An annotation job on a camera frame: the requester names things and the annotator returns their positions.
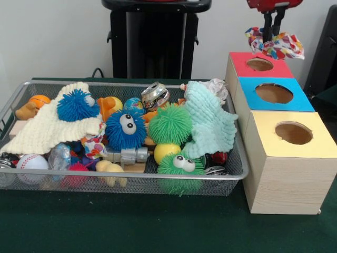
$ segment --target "blue square panel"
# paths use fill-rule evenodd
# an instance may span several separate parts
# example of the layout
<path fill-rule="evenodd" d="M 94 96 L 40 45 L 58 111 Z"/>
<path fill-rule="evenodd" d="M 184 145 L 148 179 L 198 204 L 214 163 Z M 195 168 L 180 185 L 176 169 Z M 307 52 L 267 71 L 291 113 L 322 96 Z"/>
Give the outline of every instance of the blue square panel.
<path fill-rule="evenodd" d="M 239 79 L 251 110 L 315 111 L 296 79 L 268 77 Z"/>

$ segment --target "mint green knit cloth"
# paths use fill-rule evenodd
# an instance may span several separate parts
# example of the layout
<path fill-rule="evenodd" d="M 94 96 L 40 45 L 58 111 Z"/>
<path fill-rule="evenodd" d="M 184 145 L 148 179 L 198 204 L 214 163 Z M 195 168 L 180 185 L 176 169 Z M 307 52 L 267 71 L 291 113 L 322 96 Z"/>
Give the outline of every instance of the mint green knit cloth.
<path fill-rule="evenodd" d="M 185 98 L 185 107 L 192 119 L 193 138 L 184 147 L 188 157 L 196 159 L 206 153 L 230 151 L 237 115 L 224 111 L 220 99 L 199 82 L 189 81 Z"/>

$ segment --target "metal basket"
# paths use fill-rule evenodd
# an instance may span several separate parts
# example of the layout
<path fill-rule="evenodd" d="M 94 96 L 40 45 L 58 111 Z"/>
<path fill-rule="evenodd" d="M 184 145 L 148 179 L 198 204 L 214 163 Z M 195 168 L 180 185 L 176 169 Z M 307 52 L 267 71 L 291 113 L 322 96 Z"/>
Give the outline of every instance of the metal basket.
<path fill-rule="evenodd" d="M 9 141 L 9 132 L 13 127 L 16 118 L 15 110 L 22 107 L 28 100 L 37 94 L 43 94 L 53 99 L 57 96 L 61 88 L 71 82 L 64 81 L 29 81 L 17 88 L 15 93 L 7 102 L 6 106 L 0 112 L 0 121 L 3 126 L 0 147 Z M 92 97 L 101 98 L 107 96 L 116 96 L 124 103 L 127 99 L 139 97 L 142 91 L 148 86 L 147 84 L 124 84 L 124 83 L 90 83 L 90 92 Z M 179 98 L 183 98 L 183 91 L 177 85 L 166 85 L 171 94 L 170 101 L 177 102 Z M 226 111 L 234 113 L 232 100 L 228 97 Z M 54 190 L 54 191 L 80 191 L 80 192 L 114 192 L 114 193 L 147 193 L 147 194 L 166 194 L 160 187 L 160 180 L 201 180 L 202 186 L 198 192 L 191 193 L 196 195 L 214 195 L 228 196 L 237 182 L 245 178 L 249 171 L 247 157 L 244 145 L 241 139 L 239 128 L 235 138 L 233 150 L 228 153 L 226 162 L 226 176 L 187 176 L 187 175 L 167 175 L 157 174 L 157 164 L 152 156 L 146 163 L 145 173 L 113 173 L 113 172 L 81 172 L 81 171 L 54 171 L 54 170 L 22 170 L 8 169 L 0 166 L 0 177 L 15 177 L 14 182 L 2 189 L 13 190 Z M 40 174 L 41 180 L 39 184 L 28 185 L 17 178 L 17 174 Z M 54 182 L 53 176 L 63 175 L 72 177 L 73 180 L 79 180 L 86 177 L 85 183 L 78 187 L 63 187 L 60 182 Z M 110 187 L 102 178 L 126 178 L 126 187 L 122 187 L 116 182 L 114 187 Z"/>

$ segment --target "circular hole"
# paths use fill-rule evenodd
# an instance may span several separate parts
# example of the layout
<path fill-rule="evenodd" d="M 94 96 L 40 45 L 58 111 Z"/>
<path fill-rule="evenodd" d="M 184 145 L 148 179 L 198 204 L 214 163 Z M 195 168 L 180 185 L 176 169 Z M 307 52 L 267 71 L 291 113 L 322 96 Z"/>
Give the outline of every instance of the circular hole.
<path fill-rule="evenodd" d="M 312 132 L 297 122 L 281 122 L 275 128 L 276 134 L 291 144 L 303 145 L 312 140 Z"/>
<path fill-rule="evenodd" d="M 268 71 L 274 68 L 274 65 L 270 61 L 258 57 L 247 61 L 247 65 L 257 71 Z"/>
<path fill-rule="evenodd" d="M 257 95 L 269 103 L 287 104 L 294 98 L 293 93 L 275 83 L 264 83 L 255 88 Z"/>

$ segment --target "knit blanket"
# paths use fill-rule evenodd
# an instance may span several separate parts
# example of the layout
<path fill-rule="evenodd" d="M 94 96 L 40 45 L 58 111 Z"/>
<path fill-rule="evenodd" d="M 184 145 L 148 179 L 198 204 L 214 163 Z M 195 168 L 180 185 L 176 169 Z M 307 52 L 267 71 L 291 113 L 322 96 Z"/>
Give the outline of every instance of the knit blanket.
<path fill-rule="evenodd" d="M 86 83 L 78 82 L 63 87 L 57 97 L 44 105 L 38 114 L 29 120 L 18 135 L 4 145 L 0 153 L 12 154 L 46 154 L 61 142 L 79 141 L 87 134 L 98 135 L 102 116 L 88 118 L 75 122 L 66 122 L 58 119 L 57 105 L 63 98 L 74 89 L 82 89 L 89 93 Z"/>
<path fill-rule="evenodd" d="M 221 100 L 199 82 L 188 83 L 185 97 L 185 107 L 192 119 L 193 138 L 184 147 L 188 157 L 196 159 L 206 153 L 230 151 L 236 134 L 234 121 L 237 115 L 224 111 Z"/>

